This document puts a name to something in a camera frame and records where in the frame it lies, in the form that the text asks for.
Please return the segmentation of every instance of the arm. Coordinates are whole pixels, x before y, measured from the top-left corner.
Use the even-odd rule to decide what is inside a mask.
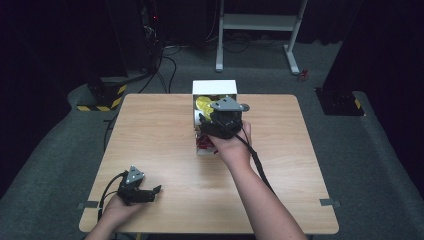
[[[243,128],[250,139],[250,123]],[[239,136],[246,140],[241,131]],[[237,138],[209,136],[234,179],[250,224],[258,239],[306,239],[296,220],[250,166],[250,152]]]
[[[147,203],[136,203],[130,206],[118,196],[113,196],[103,212],[102,218],[91,230],[85,240],[108,240],[117,227],[123,224],[130,216],[141,210]]]

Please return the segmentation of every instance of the gray carpet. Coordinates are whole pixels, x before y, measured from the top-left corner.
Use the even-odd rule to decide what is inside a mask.
[[[340,231],[314,239],[424,239],[424,203],[399,163],[364,93],[355,92],[364,117],[326,116],[314,93],[321,87],[340,44],[296,44],[294,53],[310,78],[292,76],[281,45],[257,42],[241,53],[224,52],[216,73],[215,52],[184,47],[165,54],[177,63],[171,92],[191,93],[195,79],[236,79],[239,93],[293,94],[300,103]],[[244,46],[226,44],[237,51]],[[173,70],[164,59],[160,73]],[[138,92],[146,80],[128,85]],[[34,150],[0,202],[0,239],[81,239],[78,224],[103,155],[103,136],[116,112],[79,112],[85,86],[69,95],[73,110]],[[156,76],[144,93],[163,93]]]

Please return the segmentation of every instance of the white box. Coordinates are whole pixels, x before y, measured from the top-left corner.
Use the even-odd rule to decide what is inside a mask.
[[[196,154],[209,155],[216,152],[215,146],[209,138],[200,131],[196,100],[207,97],[217,101],[224,97],[231,97],[237,101],[237,85],[235,80],[194,80],[193,81],[193,125],[196,139]]]

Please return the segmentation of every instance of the hand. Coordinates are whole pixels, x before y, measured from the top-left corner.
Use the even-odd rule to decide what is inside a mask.
[[[134,213],[143,209],[147,204],[148,203],[135,203],[128,206],[125,205],[120,197],[117,195],[113,196],[103,211],[103,215],[99,222],[85,239],[110,239],[110,235],[117,227],[127,221]]]
[[[115,195],[107,204],[101,219],[107,219],[108,223],[111,224],[111,227],[115,229],[146,205],[147,203],[126,205],[119,196]]]
[[[251,143],[250,123],[243,121],[243,129],[238,135],[244,141]],[[250,167],[250,152],[240,139],[236,137],[232,137],[231,139],[220,139],[214,136],[209,136],[209,138],[230,170],[233,167]]]

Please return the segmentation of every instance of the yellow and black striped tape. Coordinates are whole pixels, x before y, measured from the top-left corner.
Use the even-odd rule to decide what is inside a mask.
[[[102,111],[102,112],[107,112],[107,111],[113,111],[115,110],[119,104],[121,103],[122,100],[122,95],[124,94],[125,89],[127,88],[127,85],[123,85],[122,87],[120,87],[118,89],[118,92],[116,93],[116,96],[114,96],[111,99],[111,103],[108,105],[78,105],[77,109],[80,111]]]

